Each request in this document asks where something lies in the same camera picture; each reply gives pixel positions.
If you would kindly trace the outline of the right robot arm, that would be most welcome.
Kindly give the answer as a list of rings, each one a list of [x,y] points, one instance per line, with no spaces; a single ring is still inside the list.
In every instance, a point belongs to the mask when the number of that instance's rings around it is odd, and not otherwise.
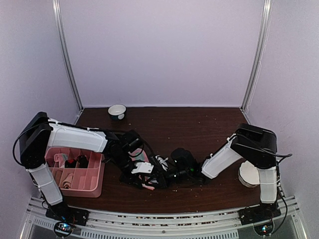
[[[222,171],[240,159],[244,163],[239,172],[245,182],[251,179],[260,186],[260,202],[256,208],[259,219],[267,219],[275,211],[277,186],[280,182],[279,165],[291,154],[277,153],[277,136],[268,129],[242,123],[226,142],[210,154],[202,163],[198,163],[190,151],[184,148],[175,149],[170,158],[155,156],[163,169],[163,186],[181,179],[190,179],[195,184],[204,184],[216,178]]]

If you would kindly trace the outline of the pink sock with teal patches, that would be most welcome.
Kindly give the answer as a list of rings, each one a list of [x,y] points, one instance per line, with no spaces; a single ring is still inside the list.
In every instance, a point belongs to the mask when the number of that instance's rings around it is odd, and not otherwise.
[[[141,148],[138,148],[135,151],[133,151],[132,153],[129,153],[129,155],[130,155],[131,160],[134,161],[135,163],[137,163],[137,162],[149,162],[150,163],[146,152]],[[153,191],[155,189],[154,187],[147,186],[147,179],[149,177],[151,177],[150,176],[151,173],[138,173],[138,174],[134,174],[134,175],[140,176],[140,178],[143,181],[142,185],[144,188]]]

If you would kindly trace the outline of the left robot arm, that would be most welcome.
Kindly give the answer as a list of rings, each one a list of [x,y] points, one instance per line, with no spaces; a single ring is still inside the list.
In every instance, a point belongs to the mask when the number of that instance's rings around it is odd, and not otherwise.
[[[100,197],[108,160],[129,183],[145,187],[154,167],[143,159],[143,146],[133,130],[80,127],[39,112],[16,138],[12,155],[30,174],[53,214],[67,221],[72,211],[64,197]]]

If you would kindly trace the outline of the brown beige argyle sock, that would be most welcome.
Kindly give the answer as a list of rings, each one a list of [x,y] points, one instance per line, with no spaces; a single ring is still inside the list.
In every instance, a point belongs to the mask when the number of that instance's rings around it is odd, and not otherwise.
[[[77,158],[70,158],[65,161],[65,168],[88,168],[89,160],[85,155],[79,155]]]

